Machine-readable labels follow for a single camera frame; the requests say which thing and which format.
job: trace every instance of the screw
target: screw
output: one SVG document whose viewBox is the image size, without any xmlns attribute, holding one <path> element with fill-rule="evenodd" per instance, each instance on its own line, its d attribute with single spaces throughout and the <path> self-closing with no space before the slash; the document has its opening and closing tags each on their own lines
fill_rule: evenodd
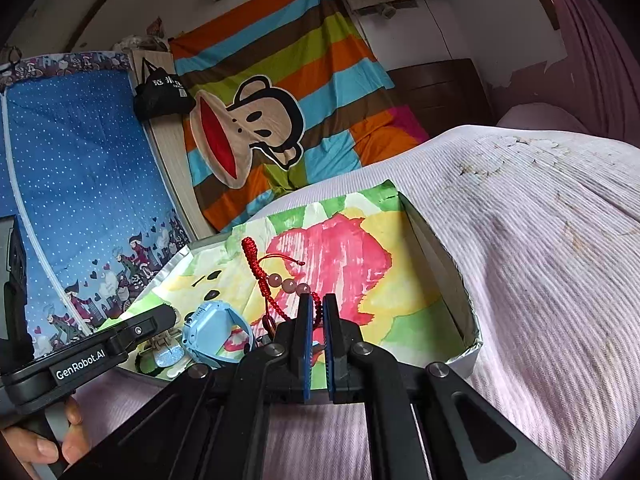
<svg viewBox="0 0 640 480">
<path fill-rule="evenodd" d="M 360 341 L 353 345 L 352 351 L 354 354 L 358 355 L 369 355 L 373 352 L 373 345 L 371 343 Z"/>
<path fill-rule="evenodd" d="M 429 370 L 429 373 L 434 376 L 434 377 L 438 377 L 438 378 L 443 378 L 449 375 L 449 367 L 444 364 L 444 363 L 431 363 L 428 367 L 427 370 Z"/>
<path fill-rule="evenodd" d="M 203 363 L 196 363 L 187 369 L 191 379 L 203 379 L 209 375 L 209 367 Z"/>
<path fill-rule="evenodd" d="M 271 357 L 278 357 L 279 355 L 284 354 L 284 346 L 279 345 L 278 343 L 269 343 L 262 348 L 267 352 L 267 355 L 270 355 Z"/>
</svg>

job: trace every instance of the orange fabric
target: orange fabric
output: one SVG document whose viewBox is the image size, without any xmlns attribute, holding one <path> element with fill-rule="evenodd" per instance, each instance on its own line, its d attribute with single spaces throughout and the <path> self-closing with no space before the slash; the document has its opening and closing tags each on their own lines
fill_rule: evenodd
<svg viewBox="0 0 640 480">
<path fill-rule="evenodd" d="M 234 35 L 236 32 L 273 14 L 293 1 L 295 0 L 249 0 L 222 16 L 171 41 L 171 52 L 174 55 L 174 59 L 196 56 L 200 51 Z"/>
<path fill-rule="evenodd" d="M 184 129 L 184 147 L 189 153 L 191 150 L 197 150 L 196 141 L 193 138 L 193 132 L 191 131 L 191 123 L 189 118 L 185 117 L 182 120 L 182 129 Z"/>
<path fill-rule="evenodd" d="M 223 195 L 203 211 L 204 217 L 218 231 L 225 228 L 238 215 L 244 212 L 246 205 L 261 193 L 271 189 L 264 176 L 261 164 L 249 172 L 249 176 L 240 189 L 227 189 Z"/>
<path fill-rule="evenodd" d="M 406 131 L 390 126 L 393 120 L 393 115 L 385 110 L 349 128 L 355 142 L 353 149 L 363 166 L 399 155 L 420 144 Z"/>
<path fill-rule="evenodd" d="M 307 63 L 300 70 L 274 84 L 300 100 L 326 85 L 334 73 L 345 70 L 366 57 L 373 62 L 376 61 L 364 41 L 349 35 L 337 43 L 332 43 L 321 58 Z"/>
</svg>

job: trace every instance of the black bag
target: black bag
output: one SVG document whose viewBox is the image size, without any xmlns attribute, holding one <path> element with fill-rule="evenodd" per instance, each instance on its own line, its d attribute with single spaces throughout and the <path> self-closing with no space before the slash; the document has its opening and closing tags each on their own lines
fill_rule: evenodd
<svg viewBox="0 0 640 480">
<path fill-rule="evenodd" d="M 158 68 L 143 58 L 142 79 L 145 78 L 145 66 L 149 76 L 136 86 L 133 98 L 133 110 L 139 121 L 169 114 L 187 115 L 193 110 L 196 101 L 184 89 L 177 75 L 168 74 L 164 68 Z"/>
</svg>

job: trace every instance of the red string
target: red string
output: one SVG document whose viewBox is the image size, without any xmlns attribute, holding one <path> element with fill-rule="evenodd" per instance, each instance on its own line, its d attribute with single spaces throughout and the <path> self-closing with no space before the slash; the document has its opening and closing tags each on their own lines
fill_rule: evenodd
<svg viewBox="0 0 640 480">
<path fill-rule="evenodd" d="M 267 273 L 260 266 L 260 262 L 267 258 L 282 258 L 300 266 L 303 266 L 305 263 L 284 254 L 276 253 L 265 254 L 263 257 L 258 259 L 258 247 L 255 245 L 255 242 L 251 237 L 243 238 L 241 245 L 242 250 L 244 251 L 244 256 L 249 263 L 249 268 L 254 274 L 255 279 L 258 281 L 258 288 L 260 288 L 260 293 L 264 298 L 264 316 L 262 316 L 262 326 L 273 339 L 273 336 L 275 335 L 275 320 L 271 317 L 271 314 L 269 314 L 269 306 L 271 305 L 272 309 L 285 321 L 290 320 L 290 317 L 284 313 L 276 301 L 271 297 L 271 289 L 269 287 L 269 283 L 267 283 Z M 318 296 L 316 292 L 312 292 L 311 297 L 313 298 L 314 305 L 316 307 L 316 318 L 314 319 L 314 329 L 316 329 L 322 321 L 322 303 L 320 301 L 320 296 Z"/>
</svg>

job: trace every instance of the blue stripe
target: blue stripe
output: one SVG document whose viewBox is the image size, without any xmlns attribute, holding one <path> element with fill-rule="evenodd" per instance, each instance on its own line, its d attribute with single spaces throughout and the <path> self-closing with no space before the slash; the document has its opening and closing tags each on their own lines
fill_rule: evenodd
<svg viewBox="0 0 640 480">
<path fill-rule="evenodd" d="M 349 130 L 327 137 L 320 144 L 305 151 L 306 180 L 309 184 L 321 182 L 362 167 L 360 157 L 353 149 L 355 142 Z"/>
<path fill-rule="evenodd" d="M 269 202 L 273 201 L 273 191 L 268 189 L 267 191 L 260 193 L 251 202 L 246 205 L 244 211 L 242 211 L 237 217 L 235 217 L 229 225 L 227 225 L 221 233 L 228 233 L 231 229 L 237 225 L 246 222 L 249 218 L 255 215 L 260 209 L 266 206 Z"/>
<path fill-rule="evenodd" d="M 391 89 L 394 84 L 380 63 L 368 58 L 341 72 L 335 72 L 331 81 L 299 101 L 305 117 L 305 128 L 313 128 L 337 108 L 353 103 L 382 87 Z"/>
<path fill-rule="evenodd" d="M 189 169 L 191 170 L 191 183 L 194 186 L 197 186 L 209 175 L 213 175 L 213 171 L 204 161 L 197 148 L 187 153 L 187 158 L 189 159 Z"/>
<path fill-rule="evenodd" d="M 216 66 L 225 57 L 235 54 L 272 30 L 294 22 L 319 3 L 320 0 L 295 0 L 286 7 L 236 32 L 226 40 L 205 48 L 197 56 L 177 59 L 175 61 L 176 72 L 178 75 L 182 75 L 192 70 L 205 70 Z"/>
</svg>

